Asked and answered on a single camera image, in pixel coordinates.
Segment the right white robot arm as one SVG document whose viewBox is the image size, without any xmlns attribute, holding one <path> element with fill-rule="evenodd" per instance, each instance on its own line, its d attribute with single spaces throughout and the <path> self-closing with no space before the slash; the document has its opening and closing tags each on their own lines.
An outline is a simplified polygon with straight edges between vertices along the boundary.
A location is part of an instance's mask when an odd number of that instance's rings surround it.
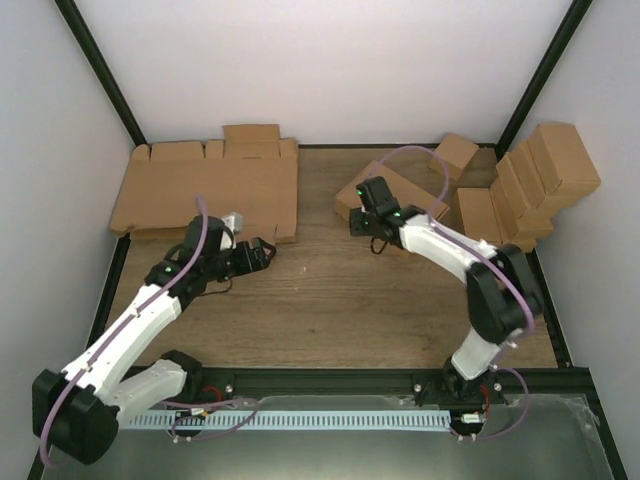
<svg viewBox="0 0 640 480">
<path fill-rule="evenodd" d="M 424 257 L 466 287 L 470 330 L 446 360 L 441 389 L 454 402 L 479 394 L 480 383 L 506 348 L 532 332 L 544 310 L 523 251 L 466 237 L 415 206 L 401 206 L 380 176 L 356 186 L 361 206 L 349 213 L 350 233 Z"/>
</svg>

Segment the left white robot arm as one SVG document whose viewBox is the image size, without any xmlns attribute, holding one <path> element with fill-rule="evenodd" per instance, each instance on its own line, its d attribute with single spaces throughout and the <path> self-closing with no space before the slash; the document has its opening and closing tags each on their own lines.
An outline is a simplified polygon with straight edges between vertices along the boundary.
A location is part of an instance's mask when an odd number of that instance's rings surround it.
<svg viewBox="0 0 640 480">
<path fill-rule="evenodd" d="M 276 248 L 260 237 L 236 238 L 242 218 L 195 217 L 181 243 L 151 267 L 130 305 L 78 358 L 61 372 L 43 370 L 32 385 L 33 431 L 49 462 L 55 447 L 90 465 L 114 442 L 119 430 L 152 406 L 194 407 L 203 395 L 202 365 L 171 350 L 128 377 L 151 341 L 191 303 L 207 295 L 210 283 L 266 269 Z"/>
</svg>

